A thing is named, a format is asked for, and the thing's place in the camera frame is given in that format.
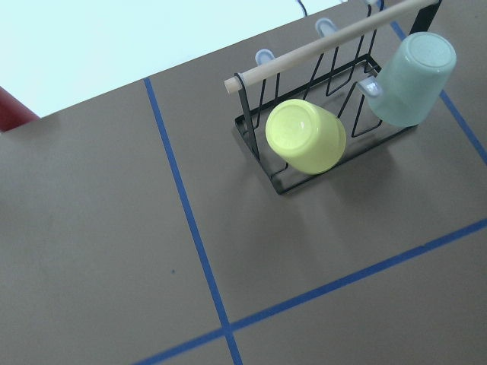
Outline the light green plastic cup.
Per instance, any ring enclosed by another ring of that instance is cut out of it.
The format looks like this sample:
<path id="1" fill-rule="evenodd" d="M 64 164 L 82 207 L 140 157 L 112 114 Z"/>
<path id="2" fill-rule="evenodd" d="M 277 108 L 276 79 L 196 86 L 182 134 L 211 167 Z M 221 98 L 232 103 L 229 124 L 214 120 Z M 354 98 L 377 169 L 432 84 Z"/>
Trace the light green plastic cup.
<path id="1" fill-rule="evenodd" d="M 413 33 L 375 78 L 381 94 L 368 100 L 371 111 L 396 127 L 425 121 L 457 63 L 448 40 L 431 32 Z"/>

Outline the yellow plastic cup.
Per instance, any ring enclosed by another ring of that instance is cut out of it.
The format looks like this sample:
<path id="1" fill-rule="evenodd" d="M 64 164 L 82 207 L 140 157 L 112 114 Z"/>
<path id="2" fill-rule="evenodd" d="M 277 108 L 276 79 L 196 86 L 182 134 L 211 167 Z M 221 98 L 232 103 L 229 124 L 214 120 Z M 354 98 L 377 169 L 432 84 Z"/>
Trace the yellow plastic cup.
<path id="1" fill-rule="evenodd" d="M 346 133 L 337 116 L 306 100 L 276 106 L 266 121 L 270 148 L 296 170 L 318 175 L 337 165 L 345 153 Z"/>

